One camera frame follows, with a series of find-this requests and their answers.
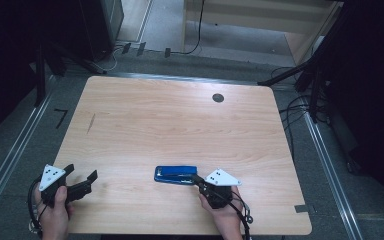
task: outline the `table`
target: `table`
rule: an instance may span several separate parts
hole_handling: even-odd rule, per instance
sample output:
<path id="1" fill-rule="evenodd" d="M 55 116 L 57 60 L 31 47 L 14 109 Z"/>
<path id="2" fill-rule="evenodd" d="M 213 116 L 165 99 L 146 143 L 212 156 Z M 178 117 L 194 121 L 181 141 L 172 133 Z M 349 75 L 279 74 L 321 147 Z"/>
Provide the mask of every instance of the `table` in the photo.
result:
<path id="1" fill-rule="evenodd" d="M 224 101 L 215 102 L 214 94 Z M 242 181 L 251 235 L 305 235 L 304 199 L 270 88 L 194 81 L 91 77 L 54 166 L 73 163 L 72 233 L 217 235 L 196 186 L 157 183 L 157 165 L 220 167 Z"/>
<path id="2" fill-rule="evenodd" d="M 199 21 L 202 1 L 184 0 L 186 21 Z M 342 3 L 324 0 L 206 0 L 202 21 L 285 32 L 296 64 L 330 29 Z"/>

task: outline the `gray carpet floor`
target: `gray carpet floor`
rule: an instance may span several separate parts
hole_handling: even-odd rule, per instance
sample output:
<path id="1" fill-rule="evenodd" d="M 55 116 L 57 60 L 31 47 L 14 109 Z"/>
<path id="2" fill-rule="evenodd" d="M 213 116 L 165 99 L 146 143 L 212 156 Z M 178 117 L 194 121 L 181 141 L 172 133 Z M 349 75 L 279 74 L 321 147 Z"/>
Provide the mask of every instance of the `gray carpet floor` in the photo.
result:
<path id="1" fill-rule="evenodd" d="M 115 54 L 117 66 L 110 75 L 126 73 L 182 76 L 193 78 L 218 79 L 232 84 L 255 84 L 270 79 L 278 66 L 252 64 L 229 60 L 217 60 L 196 56 L 172 55 L 164 58 L 164 53 L 144 52 L 136 56 L 135 50 L 122 55 Z M 100 66 L 111 68 L 111 58 Z M 64 77 L 56 77 L 54 91 L 49 104 L 29 139 L 14 171 L 0 195 L 0 239 L 37 239 L 28 230 L 29 216 L 26 199 L 28 188 L 43 170 L 45 164 L 52 164 L 69 126 L 86 80 L 89 76 L 82 68 L 68 63 Z M 276 70 L 279 74 L 286 69 Z M 293 77 L 273 87 L 279 109 L 285 109 L 298 94 L 293 90 Z M 33 110 L 35 91 L 32 91 L 17 109 L 0 126 L 0 166 L 8 151 Z M 68 110 L 61 120 L 61 112 Z M 313 231 L 308 236 L 286 236 L 285 239 L 348 239 L 347 232 L 338 211 L 335 199 L 325 176 L 314 142 L 301 114 L 291 116 L 290 126 L 293 135 L 295 166 L 307 205 L 315 211 L 310 214 Z M 384 239 L 384 189 L 369 176 L 354 176 L 348 173 L 345 157 L 332 130 L 319 124 L 325 144 L 331 154 L 335 169 L 345 188 L 351 206 L 357 216 L 365 239 Z M 72 234 L 69 239 L 101 239 L 100 235 Z M 118 236 L 117 239 L 161 239 L 161 236 Z M 179 236 L 166 236 L 165 239 L 187 239 Z M 282 236 L 253 236 L 253 239 L 282 239 Z"/>

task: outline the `floor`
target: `floor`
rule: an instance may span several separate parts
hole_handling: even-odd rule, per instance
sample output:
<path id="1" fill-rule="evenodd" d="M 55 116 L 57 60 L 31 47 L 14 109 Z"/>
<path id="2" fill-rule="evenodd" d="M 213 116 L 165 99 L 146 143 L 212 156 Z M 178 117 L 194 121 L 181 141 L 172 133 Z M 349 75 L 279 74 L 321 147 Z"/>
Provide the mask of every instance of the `floor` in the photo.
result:
<path id="1" fill-rule="evenodd" d="M 143 55 L 138 55 L 137 49 L 124 54 L 117 51 L 113 58 L 109 57 L 96 64 L 102 68 L 112 68 L 118 63 L 109 71 L 109 74 L 115 76 L 126 73 L 145 77 L 168 75 L 216 79 L 233 84 L 255 84 L 294 66 L 283 33 L 207 24 L 202 25 L 202 39 L 196 52 L 187 56 L 172 54 L 165 58 L 165 48 L 177 51 L 181 47 L 179 13 L 182 2 L 151 0 L 149 9 L 138 11 L 145 24 L 138 25 L 141 30 L 131 31 L 133 34 L 129 35 L 129 39 L 119 39 L 118 45 L 131 42 L 137 48 L 139 43 L 146 42 Z M 186 36 L 186 48 L 194 47 L 197 23 L 187 24 Z M 4 171 L 7 171 L 8 175 L 0 186 L 0 239 L 37 239 L 27 230 L 26 190 L 31 180 L 37 177 L 41 168 L 43 169 L 43 165 L 52 163 L 55 159 L 83 86 L 90 76 L 76 65 L 67 65 L 69 72 L 64 78 L 52 77 L 48 82 L 49 99 L 43 109 L 36 112 L 41 118 L 32 119 L 36 111 L 32 112 L 31 108 L 35 100 L 33 91 L 0 126 L 0 171 L 5 166 Z M 293 89 L 294 81 L 295 78 L 291 77 L 273 87 L 279 109 L 287 108 L 298 96 Z M 68 110 L 65 120 L 58 128 L 56 126 L 61 121 L 61 113 L 56 109 Z M 308 236 L 286 236 L 285 239 L 384 239 L 383 187 L 370 176 L 354 176 L 348 173 L 344 153 L 332 129 L 325 124 L 314 126 L 306 115 L 300 113 L 302 111 L 294 111 L 290 115 L 290 120 L 294 123 L 288 126 L 291 134 L 288 131 L 285 131 L 285 134 L 291 143 L 291 150 L 294 149 L 295 152 L 295 166 L 305 201 L 312 209 L 310 218 L 313 232 Z M 285 119 L 286 115 L 281 114 L 281 117 Z M 20 132 L 25 133 L 23 126 L 27 121 L 33 121 L 34 126 L 32 129 L 24 129 L 27 131 L 24 138 L 27 145 L 14 149 L 14 142 L 20 139 Z M 317 136 L 311 129 L 320 132 L 320 136 L 323 136 L 321 141 L 315 141 Z M 330 175 L 333 172 L 337 177 L 339 189 L 332 185 L 329 175 L 325 174 L 327 172 L 330 172 Z M 335 191 L 343 193 L 340 195 L 342 199 L 335 197 Z M 351 216 L 355 219 L 344 218 L 340 212 L 344 207 L 341 203 L 349 205 L 346 209 L 351 210 Z M 346 227 L 346 221 L 354 220 L 359 231 L 357 235 L 354 233 L 357 237 L 352 237 L 353 234 Z M 253 238 L 283 239 L 281 237 Z M 101 236 L 74 235 L 70 236 L 70 239 L 97 240 L 101 239 Z M 118 239 L 133 238 L 119 236 Z"/>

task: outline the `person's left hand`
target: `person's left hand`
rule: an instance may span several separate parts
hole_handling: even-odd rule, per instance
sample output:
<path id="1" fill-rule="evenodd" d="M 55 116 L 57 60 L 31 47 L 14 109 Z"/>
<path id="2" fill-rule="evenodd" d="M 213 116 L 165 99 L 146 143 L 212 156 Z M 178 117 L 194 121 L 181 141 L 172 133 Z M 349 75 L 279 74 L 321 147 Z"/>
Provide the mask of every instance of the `person's left hand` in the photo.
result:
<path id="1" fill-rule="evenodd" d="M 66 205 L 67 187 L 58 188 L 55 195 L 54 207 L 46 206 L 41 201 L 41 193 L 38 187 L 35 191 L 35 200 L 40 225 L 42 226 L 43 240 L 63 240 L 68 236 L 68 220 L 74 211 L 71 204 Z"/>

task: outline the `tape piece on table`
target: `tape piece on table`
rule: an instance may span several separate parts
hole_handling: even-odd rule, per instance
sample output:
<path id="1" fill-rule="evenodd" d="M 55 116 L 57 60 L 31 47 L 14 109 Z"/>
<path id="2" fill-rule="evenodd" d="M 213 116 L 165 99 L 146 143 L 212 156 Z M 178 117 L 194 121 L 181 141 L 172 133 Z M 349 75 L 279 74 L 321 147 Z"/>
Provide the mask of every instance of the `tape piece on table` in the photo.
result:
<path id="1" fill-rule="evenodd" d="M 139 57 L 143 54 L 143 51 L 145 50 L 146 42 L 143 42 L 139 45 L 138 53 L 136 54 L 136 57 Z"/>
<path id="2" fill-rule="evenodd" d="M 130 50 L 130 46 L 131 46 L 131 45 L 132 45 L 131 43 L 128 43 L 128 44 L 124 45 L 123 52 L 121 52 L 121 54 L 126 54 L 126 53 L 128 53 L 129 50 Z"/>
<path id="3" fill-rule="evenodd" d="M 170 54 L 171 54 L 171 48 L 166 48 L 166 51 L 164 53 L 165 58 L 170 57 Z"/>
<path id="4" fill-rule="evenodd" d="M 295 205 L 295 212 L 296 213 L 308 212 L 309 214 L 314 214 L 316 213 L 316 210 L 314 209 L 313 205 Z"/>

